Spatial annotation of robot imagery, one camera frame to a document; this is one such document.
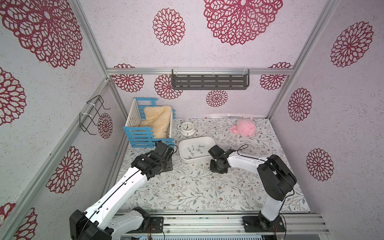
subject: aluminum rail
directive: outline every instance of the aluminum rail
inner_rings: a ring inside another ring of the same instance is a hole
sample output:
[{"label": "aluminum rail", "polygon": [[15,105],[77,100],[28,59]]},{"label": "aluminum rail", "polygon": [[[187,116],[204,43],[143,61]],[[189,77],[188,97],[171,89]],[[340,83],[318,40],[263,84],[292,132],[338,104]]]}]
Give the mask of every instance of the aluminum rail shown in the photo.
[{"label": "aluminum rail", "polygon": [[339,2],[340,0],[328,0],[325,3],[319,18],[317,19],[306,43],[304,44],[303,49],[299,54],[299,57],[297,58],[296,62],[293,65],[294,71],[292,75],[288,76],[285,79],[285,81],[283,82],[280,88],[279,93],[277,94],[274,102],[272,103],[270,110],[268,111],[267,118],[269,120],[273,119],[280,105],[283,103],[287,93],[289,92],[293,83],[295,82],[296,77],[299,75],[300,71],[304,68],[304,64],[306,60],[308,59],[312,49],[316,46],[317,41],[320,39],[321,34],[325,29],[325,26],[331,19],[333,12],[335,11]]},{"label": "aluminum rail", "polygon": [[[102,95],[109,87],[109,84],[109,80],[103,80],[91,98],[97,95]],[[93,106],[91,104],[85,104],[85,107],[81,110],[81,113],[90,113],[92,110]],[[72,125],[69,127],[63,138],[60,140],[36,176],[24,190],[21,197],[17,200],[17,203],[12,210],[12,214],[9,215],[2,223],[0,228],[0,239],[13,239],[13,235],[22,224],[35,199],[38,197],[41,190],[45,187],[45,184],[48,182],[60,161],[68,151],[69,147],[76,139],[78,133],[80,132],[79,115],[76,116],[76,119],[73,121]],[[85,118],[86,115],[81,117],[81,121],[83,121]]]},{"label": "aluminum rail", "polygon": [[[84,36],[84,38],[87,40],[89,48],[95,57],[96,63],[99,66],[99,69],[101,70],[101,73],[105,78],[109,78],[108,72],[107,72],[107,66],[105,64],[105,60],[103,58],[103,55],[101,54],[100,48],[96,42],[96,39],[92,33],[91,27],[89,26],[89,23],[85,17],[84,11],[81,7],[81,4],[78,0],[68,0],[68,3],[73,11],[73,14],[76,17],[76,20],[78,21],[80,27],[81,27],[81,32]],[[112,94],[116,99],[117,105],[119,106],[119,109],[123,116],[125,118],[128,117],[128,112],[124,107],[123,102],[121,101],[120,95],[117,92],[116,86],[111,82],[112,86]]]},{"label": "aluminum rail", "polygon": [[107,68],[109,75],[119,74],[195,74],[195,75],[242,75],[246,74],[249,69],[250,74],[283,74],[290,75],[293,72],[292,68]]},{"label": "aluminum rail", "polygon": [[[174,214],[173,211],[151,213],[152,217],[164,217],[163,231],[168,235],[273,235],[271,232],[246,233],[243,216],[257,216],[241,212],[216,212],[214,214]],[[282,214],[285,217],[288,234],[330,234],[320,214]],[[126,233],[123,236],[142,236],[142,233]]]}]

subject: red flower motif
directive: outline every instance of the red flower motif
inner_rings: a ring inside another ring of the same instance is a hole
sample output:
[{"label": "red flower motif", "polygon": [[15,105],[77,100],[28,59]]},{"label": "red flower motif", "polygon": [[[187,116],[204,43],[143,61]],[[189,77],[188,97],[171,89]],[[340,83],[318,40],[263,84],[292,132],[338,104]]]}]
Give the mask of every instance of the red flower motif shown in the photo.
[{"label": "red flower motif", "polygon": [[308,153],[307,168],[317,180],[325,181],[333,174],[333,161],[326,151],[316,148]]},{"label": "red flower motif", "polygon": [[299,88],[294,91],[289,98],[288,112],[289,116],[295,121],[304,120],[312,108],[312,99],[309,91],[305,88]]},{"label": "red flower motif", "polygon": [[343,68],[357,62],[369,49],[372,36],[372,26],[366,22],[355,23],[347,27],[333,44],[331,50],[333,65]]},{"label": "red flower motif", "polygon": [[164,45],[175,45],[184,37],[183,18],[174,9],[163,8],[153,20],[153,30],[156,38]]},{"label": "red flower motif", "polygon": [[3,0],[3,25],[39,59],[68,68],[80,59],[83,37],[67,1]]},{"label": "red flower motif", "polygon": [[[269,68],[290,68],[292,65],[286,62],[273,64]],[[267,90],[274,90],[281,87],[287,75],[262,75],[260,78],[260,85]]]},{"label": "red flower motif", "polygon": [[181,95],[182,90],[172,88],[171,75],[160,75],[155,80],[155,90],[157,94],[165,99],[175,99]]},{"label": "red flower motif", "polygon": [[15,205],[16,204],[12,204],[9,202],[0,207],[0,226],[4,222],[4,220],[7,218],[8,214],[12,211]]},{"label": "red flower motif", "polygon": [[99,117],[98,126],[99,134],[102,138],[107,139],[112,134],[112,119],[107,113],[103,113]]},{"label": "red flower motif", "polygon": [[25,99],[19,81],[0,68],[0,126],[19,118],[26,106]]},{"label": "red flower motif", "polygon": [[79,150],[70,147],[67,154],[57,166],[54,174],[46,184],[50,192],[65,193],[79,180],[81,169],[83,168],[83,160]]},{"label": "red flower motif", "polygon": [[222,43],[254,40],[275,20],[282,0],[204,0],[207,27]]},{"label": "red flower motif", "polygon": [[228,100],[228,94],[224,90],[212,90],[207,94],[205,101],[211,107],[220,107]]},{"label": "red flower motif", "polygon": [[[118,64],[115,68],[135,68],[129,64]],[[144,78],[143,75],[130,74],[130,75],[112,75],[113,81],[116,86],[127,92],[137,92],[143,88]]]},{"label": "red flower motif", "polygon": [[14,237],[16,240],[31,240],[35,236],[35,230],[37,227],[37,214],[35,208],[29,210],[29,215],[25,217],[23,224],[16,231]]}]

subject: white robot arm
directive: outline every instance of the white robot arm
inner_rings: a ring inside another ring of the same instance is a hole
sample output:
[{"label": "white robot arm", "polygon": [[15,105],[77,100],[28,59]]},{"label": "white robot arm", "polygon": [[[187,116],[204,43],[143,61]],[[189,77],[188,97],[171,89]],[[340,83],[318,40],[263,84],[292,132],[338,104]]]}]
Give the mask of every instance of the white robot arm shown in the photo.
[{"label": "white robot arm", "polygon": [[[127,199],[150,178],[172,170],[173,153],[172,147],[159,141],[154,151],[137,156],[120,181],[101,199],[84,212],[76,210],[70,216],[71,238],[115,240],[131,230],[148,229],[149,214],[140,207],[134,208],[129,214],[113,217]],[[213,172],[226,173],[229,167],[238,167],[260,174],[268,196],[259,213],[259,225],[262,230],[268,231],[271,223],[279,216],[286,194],[296,184],[293,173],[276,155],[267,158],[239,154],[232,149],[224,152],[217,145],[209,153],[214,158],[210,164]]]},{"label": "white robot arm", "polygon": [[149,213],[136,207],[129,214],[113,218],[127,199],[150,178],[171,171],[172,154],[169,145],[158,141],[154,151],[135,158],[131,167],[101,199],[84,212],[76,210],[70,216],[73,240],[115,240],[131,230],[149,229]]},{"label": "white robot arm", "polygon": [[228,168],[238,167],[260,175],[268,196],[259,213],[258,225],[261,230],[267,231],[279,217],[286,195],[293,191],[293,186],[297,183],[296,177],[277,155],[255,157],[233,149],[224,152],[217,145],[209,153],[214,158],[210,163],[210,170],[213,172],[224,174],[228,172]]}]

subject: pink fluffy toy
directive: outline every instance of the pink fluffy toy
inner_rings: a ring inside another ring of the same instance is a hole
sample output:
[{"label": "pink fluffy toy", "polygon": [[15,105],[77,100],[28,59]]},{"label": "pink fluffy toy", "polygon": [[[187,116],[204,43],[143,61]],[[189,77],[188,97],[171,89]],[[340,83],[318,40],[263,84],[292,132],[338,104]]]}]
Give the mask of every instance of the pink fluffy toy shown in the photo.
[{"label": "pink fluffy toy", "polygon": [[229,131],[243,137],[254,137],[257,133],[255,124],[248,118],[240,119]]}]

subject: white plastic tray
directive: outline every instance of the white plastic tray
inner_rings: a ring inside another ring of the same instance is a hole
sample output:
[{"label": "white plastic tray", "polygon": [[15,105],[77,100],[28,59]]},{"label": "white plastic tray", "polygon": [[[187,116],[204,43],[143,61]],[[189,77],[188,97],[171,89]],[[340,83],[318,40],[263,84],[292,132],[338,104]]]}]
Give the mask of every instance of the white plastic tray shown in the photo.
[{"label": "white plastic tray", "polygon": [[196,137],[179,143],[180,157],[185,163],[208,162],[212,159],[208,150],[215,145],[211,137]]}]

